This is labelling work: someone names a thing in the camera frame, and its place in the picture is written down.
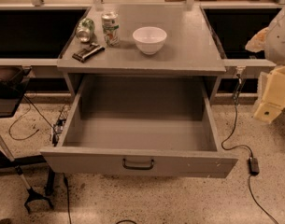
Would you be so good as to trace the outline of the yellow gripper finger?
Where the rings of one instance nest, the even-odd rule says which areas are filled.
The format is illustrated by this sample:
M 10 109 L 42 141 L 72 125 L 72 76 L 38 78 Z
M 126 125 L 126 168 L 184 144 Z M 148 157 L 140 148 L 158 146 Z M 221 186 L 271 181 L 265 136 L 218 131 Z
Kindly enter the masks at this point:
M 253 117 L 270 124 L 285 108 L 285 66 L 278 66 L 269 73 L 262 72 L 257 92 Z
M 255 53 L 264 50 L 264 43 L 265 43 L 267 32 L 268 32 L 267 27 L 260 30 L 256 35 L 252 37 L 251 40 L 248 41 L 248 43 L 245 46 L 245 49 L 247 51 L 255 52 Z

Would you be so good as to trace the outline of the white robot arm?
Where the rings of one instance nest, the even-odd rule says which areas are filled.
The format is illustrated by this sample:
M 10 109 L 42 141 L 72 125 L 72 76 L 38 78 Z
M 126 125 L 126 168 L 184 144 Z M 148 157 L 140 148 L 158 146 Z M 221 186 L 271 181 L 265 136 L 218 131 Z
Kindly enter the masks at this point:
M 285 108 L 285 6 L 245 46 L 247 51 L 264 52 L 264 57 L 276 65 L 259 78 L 259 97 L 255 102 L 253 117 L 270 124 Z

